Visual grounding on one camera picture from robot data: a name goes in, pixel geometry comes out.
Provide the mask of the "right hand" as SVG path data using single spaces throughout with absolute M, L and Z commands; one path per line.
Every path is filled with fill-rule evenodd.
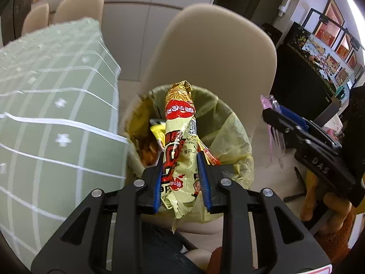
M 353 207 L 348 199 L 339 197 L 333 192 L 324 193 L 321 191 L 321 183 L 320 179 L 312 171 L 306 171 L 307 193 L 300 212 L 300 219 L 302 221 L 310 221 L 313 218 L 316 207 L 318 205 L 323 206 L 325 212 L 330 212 L 330 216 L 317 232 L 321 235 L 330 235 L 342 229 Z

